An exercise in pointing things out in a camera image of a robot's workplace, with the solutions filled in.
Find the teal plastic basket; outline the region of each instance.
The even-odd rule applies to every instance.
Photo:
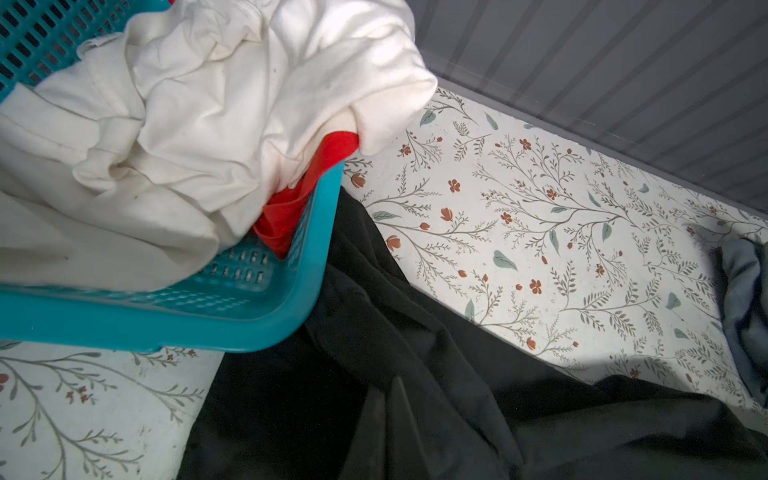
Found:
[[[88,38],[124,28],[166,0],[2,1],[0,101],[77,60]],[[323,281],[343,164],[320,179],[288,257],[255,236],[165,290],[119,293],[0,286],[0,338],[150,352],[162,346],[248,352],[285,339],[310,314]]]

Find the blue-gray cloth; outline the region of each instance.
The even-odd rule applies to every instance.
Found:
[[[768,245],[723,245],[723,333],[746,389],[768,407]]]

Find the gray slatted panel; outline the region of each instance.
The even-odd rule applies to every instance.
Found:
[[[435,73],[768,211],[768,2],[409,2]]]

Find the red fabric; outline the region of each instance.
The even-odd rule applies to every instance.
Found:
[[[253,231],[280,259],[288,254],[293,234],[306,207],[307,197],[329,168],[357,150],[357,134],[335,131],[327,134],[312,158],[310,167],[295,188],[277,192],[264,206]]]

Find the floral surface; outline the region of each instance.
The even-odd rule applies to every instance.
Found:
[[[0,340],[0,479],[176,478],[221,356]]]
[[[575,378],[705,393],[768,432],[713,255],[765,220],[442,89],[345,174],[409,281],[470,321]]]

